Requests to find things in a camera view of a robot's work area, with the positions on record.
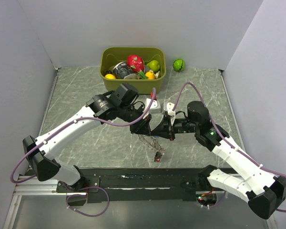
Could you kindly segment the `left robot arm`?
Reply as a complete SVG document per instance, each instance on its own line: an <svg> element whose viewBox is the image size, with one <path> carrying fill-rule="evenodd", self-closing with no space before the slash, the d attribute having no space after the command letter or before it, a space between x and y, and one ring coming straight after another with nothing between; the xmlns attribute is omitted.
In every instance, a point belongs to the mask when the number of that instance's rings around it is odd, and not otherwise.
<svg viewBox="0 0 286 229"><path fill-rule="evenodd" d="M67 165L57 158L72 141L102 124L118 126L113 120L119 118L130 126L131 131L144 124L154 99L147 99L144 107L134 108L139 94L137 89L122 83L115 91L92 97L74 116L50 132L37 138L27 136L23 139L25 158L34 170L39 181L55 178L75 192L84 188L85 180L76 166Z"/></svg>

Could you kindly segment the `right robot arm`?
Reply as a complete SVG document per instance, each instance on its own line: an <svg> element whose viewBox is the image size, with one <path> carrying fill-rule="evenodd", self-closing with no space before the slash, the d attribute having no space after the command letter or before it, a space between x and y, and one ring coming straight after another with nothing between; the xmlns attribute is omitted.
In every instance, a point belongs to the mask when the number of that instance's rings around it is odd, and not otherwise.
<svg viewBox="0 0 286 229"><path fill-rule="evenodd" d="M286 198L286 178L256 165L222 127L212 124L202 102L190 102L184 118L176 118L173 108L173 103L160 105L153 101L150 113L162 113L163 119L152 134L174 140L176 134L193 133L202 146L223 159L240 176L236 178L208 165L198 175L199 186L204 190L212 187L225 190L245 201L260 218L269 219Z"/></svg>

